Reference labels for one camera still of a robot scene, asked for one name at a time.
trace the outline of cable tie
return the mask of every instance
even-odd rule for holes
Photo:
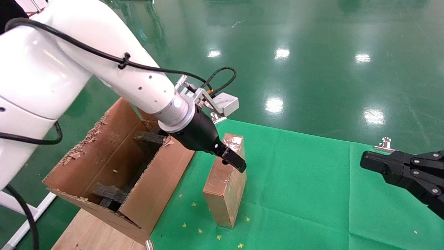
[[[122,58],[123,62],[120,63],[117,67],[119,69],[124,69],[128,65],[128,63],[130,62],[129,61],[130,57],[131,57],[131,55],[128,52],[125,52],[125,57]]]

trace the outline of white metal stand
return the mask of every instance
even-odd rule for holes
[[[40,216],[43,214],[43,212],[49,207],[51,202],[57,197],[57,195],[49,192],[48,195],[45,197],[45,199],[40,202],[38,207],[33,207],[28,204],[29,209],[31,210],[31,213],[34,217],[34,220],[37,221],[37,219],[40,218]],[[5,206],[7,208],[12,209],[13,211],[16,211],[20,214],[24,214],[23,209],[20,207],[19,203],[15,200],[14,197],[10,196],[7,193],[0,192],[0,205]],[[25,236],[25,234],[29,231],[29,223],[28,221],[25,221],[22,226],[17,230],[17,232],[12,236],[12,238],[4,245],[4,247],[1,250],[12,250],[14,249],[17,244],[20,242],[20,240]]]

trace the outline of plastic wrap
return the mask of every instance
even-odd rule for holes
[[[226,133],[222,142],[245,159],[243,137]],[[218,226],[234,228],[234,222],[246,183],[246,172],[216,158],[208,175],[203,193]]]

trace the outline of open cardboard box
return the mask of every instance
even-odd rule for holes
[[[141,115],[146,120],[141,121],[126,100],[118,99],[43,183],[51,192],[144,244],[194,151],[167,137],[117,212],[98,205],[101,198],[91,194],[95,183],[123,189],[149,161],[133,136],[138,131],[152,130],[157,122],[155,117],[143,112]]]

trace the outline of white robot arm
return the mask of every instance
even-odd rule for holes
[[[113,55],[118,62],[87,52],[38,24]],[[9,28],[0,36],[0,189],[36,148],[7,135],[42,139],[92,75],[141,110],[154,114],[159,126],[185,147],[216,154],[239,171],[245,170],[245,161],[221,143],[211,119],[196,105],[203,102],[227,116],[238,108],[237,98],[221,93],[213,100],[203,88],[186,82],[186,88],[178,93],[164,73],[143,69],[144,65],[159,66],[104,3],[53,1],[34,21],[15,20]],[[123,58],[130,63],[125,65]]]

